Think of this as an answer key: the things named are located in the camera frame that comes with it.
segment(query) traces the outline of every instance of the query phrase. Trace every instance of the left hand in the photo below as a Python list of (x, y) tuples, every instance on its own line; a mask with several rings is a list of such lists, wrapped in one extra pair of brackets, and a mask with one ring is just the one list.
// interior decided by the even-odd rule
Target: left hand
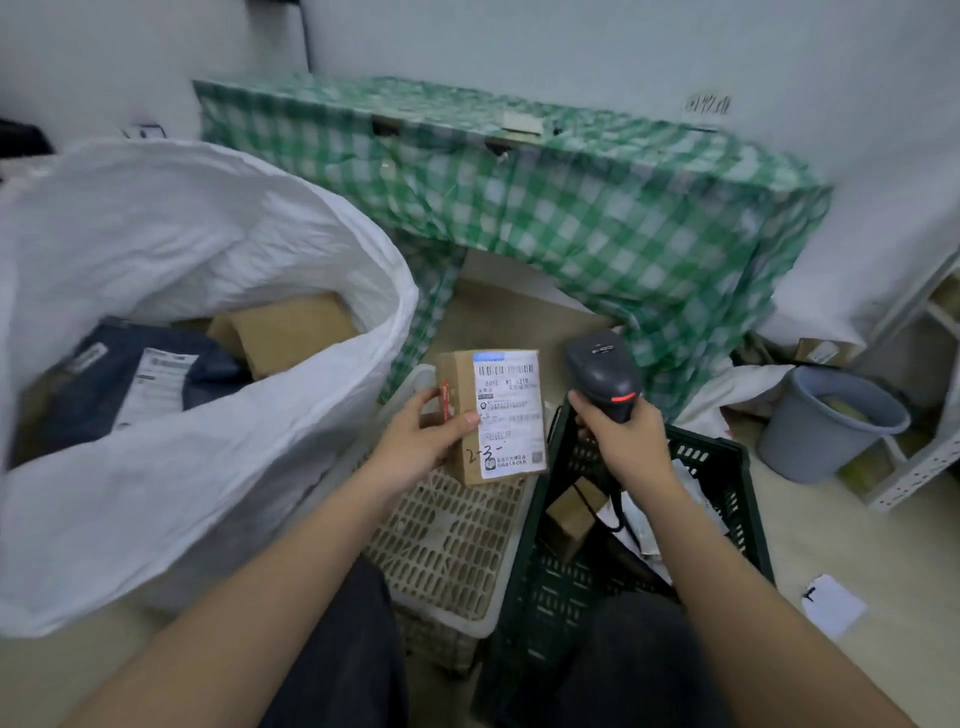
[(396, 496), (413, 488), (443, 462), (450, 446), (480, 424), (476, 412), (462, 412), (442, 425), (421, 428), (421, 410), (439, 394), (434, 387), (411, 397), (390, 420), (364, 464), (366, 475), (383, 487), (384, 495)]

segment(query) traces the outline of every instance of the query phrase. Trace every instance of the white wall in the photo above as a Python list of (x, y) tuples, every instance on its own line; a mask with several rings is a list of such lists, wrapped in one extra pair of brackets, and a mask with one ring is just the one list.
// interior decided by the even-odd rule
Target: white wall
[(195, 137), (198, 74), (305, 68), (300, 12), (244, 0), (0, 3), (0, 116), (55, 147), (154, 121)]
[[(815, 164), (835, 204), (765, 330), (855, 339), (960, 235), (955, 0), (304, 0), (318, 68), (731, 128)], [(473, 269), (473, 260), (469, 268)]]

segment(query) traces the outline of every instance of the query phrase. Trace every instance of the plastic basket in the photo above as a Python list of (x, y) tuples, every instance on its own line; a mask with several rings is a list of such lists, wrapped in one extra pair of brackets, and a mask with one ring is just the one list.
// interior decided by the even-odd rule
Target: plastic basket
[[(560, 666), (583, 637), (585, 615), (599, 599), (627, 591), (663, 593), (658, 582), (624, 568), (615, 553), (622, 546), (598, 528), (566, 566), (537, 541), (545, 504), (579, 476), (590, 477), (604, 467), (595, 443), (578, 439), (569, 405), (560, 412), (556, 433), (548, 448), (550, 471), (537, 483), (517, 567), (470, 708), (474, 717), (490, 725), (528, 724), (532, 702), (553, 685)], [(673, 457), (697, 477), (704, 495), (723, 516), (731, 541), (773, 582), (747, 451), (729, 440), (676, 427), (667, 428), (667, 437)], [(667, 595), (676, 597), (672, 590)]]
[[(410, 396), (436, 384), (421, 364), (298, 508), (312, 511), (367, 459)], [(534, 478), (467, 487), (435, 470), (374, 532), (366, 553), (383, 571), (404, 647), (456, 673), (473, 664), (478, 642), (497, 624), (525, 523)]]

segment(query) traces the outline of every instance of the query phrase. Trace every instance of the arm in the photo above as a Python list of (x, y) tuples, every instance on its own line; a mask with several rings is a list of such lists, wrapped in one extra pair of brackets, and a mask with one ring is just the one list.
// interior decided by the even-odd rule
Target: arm
[(579, 393), (570, 393), (570, 403), (650, 520), (738, 725), (914, 727), (690, 500), (673, 472), (656, 407), (639, 400), (632, 419), (618, 425)]
[(367, 463), (306, 520), (213, 589), (67, 719), (66, 728), (259, 723), (353, 562), (399, 495), (477, 426), (420, 429), (414, 395)]

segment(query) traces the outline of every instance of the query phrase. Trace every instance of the hand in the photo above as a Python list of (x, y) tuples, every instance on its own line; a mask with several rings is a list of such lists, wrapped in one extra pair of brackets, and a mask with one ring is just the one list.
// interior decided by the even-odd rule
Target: hand
[(568, 397), (577, 412), (581, 438), (592, 432), (608, 470), (637, 503), (656, 489), (683, 487), (670, 460), (663, 417), (653, 404), (637, 398), (630, 421), (621, 425), (575, 389)]
[(363, 471), (385, 495), (396, 496), (413, 488), (443, 463), (450, 446), (480, 424), (476, 412), (463, 412), (442, 425), (421, 426), (421, 410), (439, 394), (440, 390), (433, 388), (411, 397), (390, 420), (364, 464)]

